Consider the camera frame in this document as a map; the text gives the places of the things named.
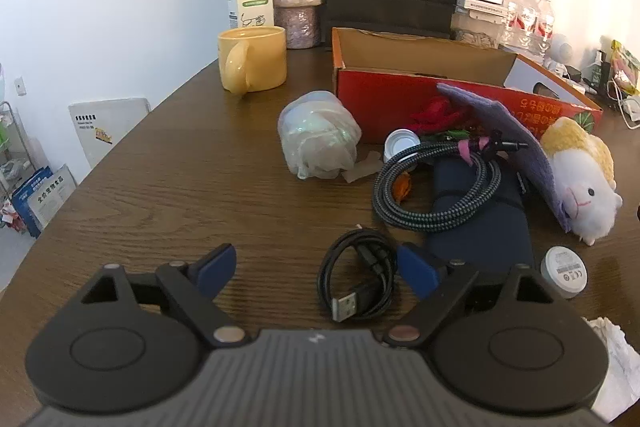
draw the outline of floor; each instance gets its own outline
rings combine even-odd
[[[28,233],[20,234],[9,227],[0,229],[0,295],[11,282],[33,243],[35,239]]]

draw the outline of bottle cap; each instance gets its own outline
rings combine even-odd
[[[385,163],[399,152],[414,145],[420,145],[420,138],[417,134],[409,129],[396,129],[385,140]]]
[[[578,254],[565,247],[546,252],[540,266],[542,277],[565,299],[575,297],[587,286],[587,269]]]

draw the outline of red cardboard box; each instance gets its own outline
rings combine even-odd
[[[522,55],[463,42],[334,28],[334,92],[362,129],[365,143],[384,143],[409,115],[439,94],[439,82],[498,100],[540,138],[560,116],[589,111],[594,102]]]

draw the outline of crumpled tissue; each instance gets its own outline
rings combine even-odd
[[[625,332],[607,317],[588,321],[609,351],[609,369],[591,409],[611,422],[640,397],[640,355],[627,344]]]

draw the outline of yellow plush fur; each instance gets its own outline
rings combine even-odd
[[[613,179],[613,158],[607,145],[597,136],[585,131],[577,121],[562,116],[549,127],[540,138],[540,145],[549,158],[567,149],[580,149],[591,156],[602,169],[611,188],[616,187]]]

